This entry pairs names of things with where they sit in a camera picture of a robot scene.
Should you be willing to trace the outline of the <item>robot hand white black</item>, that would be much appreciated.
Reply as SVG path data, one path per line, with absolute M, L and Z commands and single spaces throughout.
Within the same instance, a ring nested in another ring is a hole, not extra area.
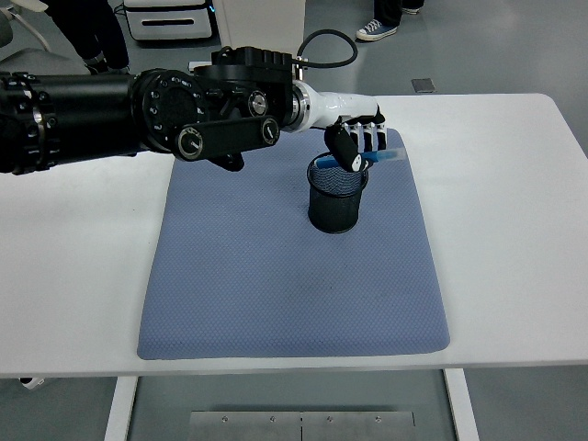
M 368 161 L 345 125 L 376 126 L 378 149 L 387 147 L 385 118 L 375 97 L 335 92 L 317 92 L 308 85 L 299 85 L 300 124 L 298 131 L 324 129 L 324 141 L 334 159 L 349 173 L 368 168 Z

